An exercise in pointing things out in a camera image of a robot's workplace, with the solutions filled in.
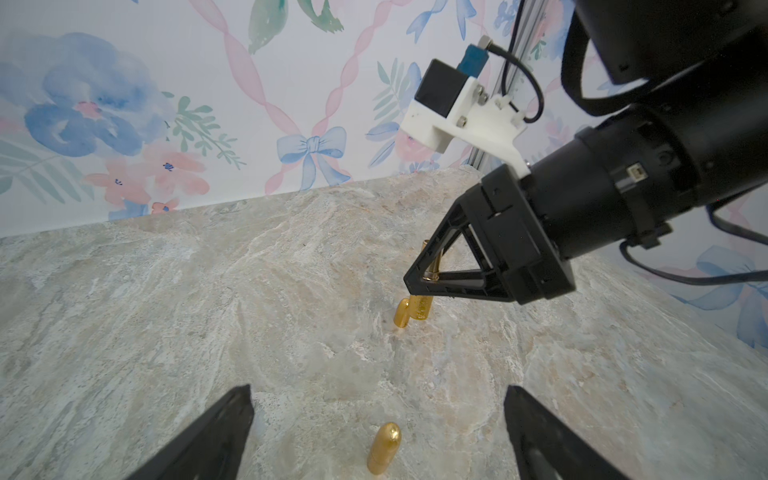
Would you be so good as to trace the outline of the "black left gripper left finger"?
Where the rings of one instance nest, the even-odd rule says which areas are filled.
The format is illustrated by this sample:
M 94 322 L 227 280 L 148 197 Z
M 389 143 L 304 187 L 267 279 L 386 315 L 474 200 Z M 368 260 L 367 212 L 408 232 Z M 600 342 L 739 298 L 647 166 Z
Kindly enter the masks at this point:
M 254 420 L 251 386 L 224 394 L 131 479 L 235 479 Z

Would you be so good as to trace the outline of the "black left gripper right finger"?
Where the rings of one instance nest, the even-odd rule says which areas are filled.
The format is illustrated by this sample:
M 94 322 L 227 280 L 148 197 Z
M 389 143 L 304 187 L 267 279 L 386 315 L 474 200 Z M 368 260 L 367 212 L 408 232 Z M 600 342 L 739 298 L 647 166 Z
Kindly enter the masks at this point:
M 626 477 L 519 385 L 507 388 L 504 418 L 522 479 Z

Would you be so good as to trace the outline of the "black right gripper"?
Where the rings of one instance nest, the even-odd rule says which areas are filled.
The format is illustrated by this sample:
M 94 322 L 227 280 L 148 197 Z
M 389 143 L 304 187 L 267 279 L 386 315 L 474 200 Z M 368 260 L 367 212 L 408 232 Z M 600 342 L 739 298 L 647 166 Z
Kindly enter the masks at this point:
M 463 207 L 450 207 L 404 283 L 417 296 L 520 304 L 564 295 L 575 288 L 571 260 L 621 240 L 658 245 L 667 220 L 690 209 L 695 185 L 670 131 L 627 109 L 577 133 L 521 180 L 505 168 L 486 175 Z M 440 271 L 468 225 L 483 271 Z

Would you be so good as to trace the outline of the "aluminium corner post right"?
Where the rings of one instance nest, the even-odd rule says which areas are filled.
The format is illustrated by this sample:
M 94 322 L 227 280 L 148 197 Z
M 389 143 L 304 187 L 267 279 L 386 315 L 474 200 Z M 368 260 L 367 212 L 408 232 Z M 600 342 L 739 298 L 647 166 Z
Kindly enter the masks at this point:
M 506 1 L 498 30 L 500 34 L 509 26 L 509 35 L 501 46 L 533 73 L 533 49 L 540 39 L 539 30 L 545 20 L 545 10 L 550 1 Z M 501 58 L 499 72 L 491 83 L 495 94 L 504 95 L 525 115 L 532 118 L 537 112 L 538 98 L 530 79 L 518 65 Z

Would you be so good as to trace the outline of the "gold lipstick cap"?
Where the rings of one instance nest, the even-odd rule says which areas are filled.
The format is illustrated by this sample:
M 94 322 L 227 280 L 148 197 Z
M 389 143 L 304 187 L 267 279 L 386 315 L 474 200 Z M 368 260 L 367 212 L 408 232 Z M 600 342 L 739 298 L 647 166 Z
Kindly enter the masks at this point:
M 410 319 L 410 299 L 406 297 L 399 302 L 393 322 L 398 328 L 404 329 L 408 326 Z

